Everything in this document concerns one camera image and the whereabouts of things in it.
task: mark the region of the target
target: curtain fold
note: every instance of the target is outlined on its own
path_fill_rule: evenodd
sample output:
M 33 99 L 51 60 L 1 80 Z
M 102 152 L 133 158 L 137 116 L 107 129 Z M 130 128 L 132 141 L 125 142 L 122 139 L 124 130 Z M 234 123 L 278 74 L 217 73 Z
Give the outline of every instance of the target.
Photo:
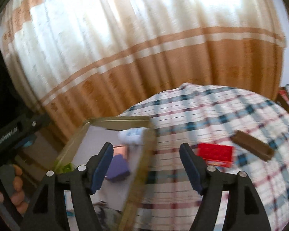
M 272 0 L 11 0 L 2 27 L 16 89 L 66 138 L 184 82 L 274 99 L 285 42 Z

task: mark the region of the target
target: blue gripper pad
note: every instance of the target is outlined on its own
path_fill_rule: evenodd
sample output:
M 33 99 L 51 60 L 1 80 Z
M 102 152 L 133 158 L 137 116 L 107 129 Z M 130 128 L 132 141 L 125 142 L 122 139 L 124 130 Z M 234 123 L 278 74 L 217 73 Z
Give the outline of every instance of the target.
M 189 147 L 189 145 L 187 144 L 187 146 L 185 146 L 185 143 L 183 143 L 180 146 L 179 150 L 180 159 L 183 163 L 184 169 L 187 173 L 188 179 L 190 180 L 190 184 L 192 185 L 193 190 L 196 190 L 198 194 L 201 195 L 203 187 L 201 186 L 200 174 L 191 158 L 191 153 L 187 150 L 188 148 L 190 149 L 192 154 L 195 155 L 191 150 L 191 148 Z
M 105 178 L 109 165 L 113 159 L 113 146 L 109 145 L 97 165 L 93 175 L 92 175 L 92 184 L 91 184 L 91 192 L 95 194 L 97 190 L 99 190 L 102 186 L 102 182 Z

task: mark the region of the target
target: hand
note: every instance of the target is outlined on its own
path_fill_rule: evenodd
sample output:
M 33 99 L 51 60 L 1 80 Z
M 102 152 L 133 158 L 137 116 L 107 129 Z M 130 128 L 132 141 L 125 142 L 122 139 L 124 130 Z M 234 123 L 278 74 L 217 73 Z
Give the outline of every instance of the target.
M 25 193 L 22 190 L 22 179 L 20 178 L 22 175 L 22 169 L 17 165 L 13 165 L 13 167 L 16 175 L 13 181 L 13 186 L 16 192 L 11 196 L 11 202 L 16 206 L 19 213 L 24 214 L 28 208 L 28 203 L 24 202 Z M 0 192 L 0 202 L 3 202 L 3 200 L 3 195 Z

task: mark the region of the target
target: red package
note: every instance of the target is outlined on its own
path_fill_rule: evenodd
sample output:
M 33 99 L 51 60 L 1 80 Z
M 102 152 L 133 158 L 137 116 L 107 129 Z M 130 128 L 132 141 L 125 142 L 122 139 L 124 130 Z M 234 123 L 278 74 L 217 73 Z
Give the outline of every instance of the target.
M 287 92 L 285 90 L 280 90 L 279 94 L 282 96 L 282 98 L 287 102 L 287 104 L 289 105 L 289 98 L 287 95 Z
M 207 165 L 231 167 L 232 146 L 199 143 L 197 155 L 202 157 Z

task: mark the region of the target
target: metal screw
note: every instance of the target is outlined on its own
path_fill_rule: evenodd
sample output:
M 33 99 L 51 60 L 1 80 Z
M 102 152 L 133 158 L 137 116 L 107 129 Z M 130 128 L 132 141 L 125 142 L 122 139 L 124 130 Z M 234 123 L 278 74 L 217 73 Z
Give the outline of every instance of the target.
M 47 175 L 48 177 L 51 177 L 51 176 L 54 175 L 54 172 L 53 172 L 52 170 L 50 170 L 50 171 L 48 171 L 48 172 L 46 173 L 46 175 Z
M 208 166 L 207 170 L 210 172 L 214 172 L 216 170 L 216 168 L 214 166 Z
M 240 172 L 239 172 L 239 175 L 242 176 L 242 177 L 246 177 L 246 176 L 247 176 L 247 173 L 244 172 L 244 171 L 240 171 Z
M 80 165 L 77 169 L 79 170 L 79 171 L 84 171 L 84 170 L 86 170 L 86 166 L 85 165 Z

